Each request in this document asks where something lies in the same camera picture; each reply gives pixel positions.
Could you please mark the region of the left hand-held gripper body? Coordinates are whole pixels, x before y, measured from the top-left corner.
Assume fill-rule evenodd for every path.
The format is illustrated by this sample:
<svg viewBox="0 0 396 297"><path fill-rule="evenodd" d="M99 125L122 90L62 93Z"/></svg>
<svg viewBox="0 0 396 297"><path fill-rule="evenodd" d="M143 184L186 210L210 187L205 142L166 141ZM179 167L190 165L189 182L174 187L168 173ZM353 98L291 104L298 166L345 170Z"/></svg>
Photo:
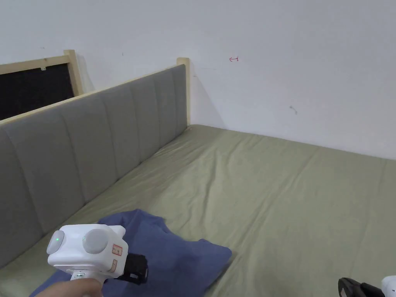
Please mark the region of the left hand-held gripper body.
<svg viewBox="0 0 396 297"><path fill-rule="evenodd" d="M121 225L65 225L56 230L47 246L48 264L71 275L71 280L92 278L100 283L118 279L146 283L145 256L128 251Z"/></svg>

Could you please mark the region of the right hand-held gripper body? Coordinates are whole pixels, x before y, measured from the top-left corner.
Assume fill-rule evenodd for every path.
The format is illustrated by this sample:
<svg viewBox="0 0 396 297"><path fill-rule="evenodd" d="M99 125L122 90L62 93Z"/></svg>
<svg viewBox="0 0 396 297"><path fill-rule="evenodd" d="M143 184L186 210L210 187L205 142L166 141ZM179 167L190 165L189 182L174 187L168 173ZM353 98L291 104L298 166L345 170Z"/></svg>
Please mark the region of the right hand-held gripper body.
<svg viewBox="0 0 396 297"><path fill-rule="evenodd" d="M396 275L384 277L381 290L384 295L396 295Z"/></svg>

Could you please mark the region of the person's left hand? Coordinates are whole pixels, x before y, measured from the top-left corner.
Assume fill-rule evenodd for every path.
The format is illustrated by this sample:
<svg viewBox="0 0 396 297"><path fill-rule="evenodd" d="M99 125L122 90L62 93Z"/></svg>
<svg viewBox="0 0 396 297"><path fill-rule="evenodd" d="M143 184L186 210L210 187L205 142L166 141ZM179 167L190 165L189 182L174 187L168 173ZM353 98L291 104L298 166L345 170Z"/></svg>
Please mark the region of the person's left hand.
<svg viewBox="0 0 396 297"><path fill-rule="evenodd" d="M37 297L102 297L102 283L93 278L56 282Z"/></svg>

